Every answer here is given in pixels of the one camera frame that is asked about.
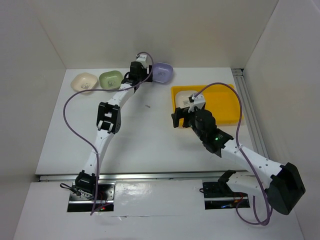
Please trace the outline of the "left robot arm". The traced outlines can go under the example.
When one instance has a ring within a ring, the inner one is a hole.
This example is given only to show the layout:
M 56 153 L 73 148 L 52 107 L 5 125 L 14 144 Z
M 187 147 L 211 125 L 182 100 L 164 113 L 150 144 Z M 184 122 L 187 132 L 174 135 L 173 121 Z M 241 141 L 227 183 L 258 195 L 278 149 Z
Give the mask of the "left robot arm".
M 152 66 L 144 59 L 145 54 L 137 57 L 130 63 L 129 72 L 121 81 L 120 88 L 107 102 L 98 105 L 96 127 L 97 133 L 93 150 L 90 153 L 84 168 L 76 177 L 75 187 L 88 200 L 97 197 L 99 187 L 97 180 L 102 160 L 108 145 L 121 128 L 121 109 L 126 101 L 134 95 L 143 81 L 151 81 Z

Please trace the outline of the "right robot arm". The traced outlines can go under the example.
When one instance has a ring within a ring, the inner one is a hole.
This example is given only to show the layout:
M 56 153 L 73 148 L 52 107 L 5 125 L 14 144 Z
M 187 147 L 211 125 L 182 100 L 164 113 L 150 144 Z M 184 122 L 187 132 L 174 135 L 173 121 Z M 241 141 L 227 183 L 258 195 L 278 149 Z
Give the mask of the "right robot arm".
M 218 190 L 223 196 L 233 192 L 266 198 L 278 213 L 288 215 L 306 189 L 295 165 L 281 164 L 248 149 L 236 142 L 230 134 L 216 125 L 212 113 L 205 109 L 176 108 L 171 114 L 173 127 L 183 120 L 184 128 L 191 128 L 210 153 L 238 164 L 252 176 L 227 170 L 218 179 Z

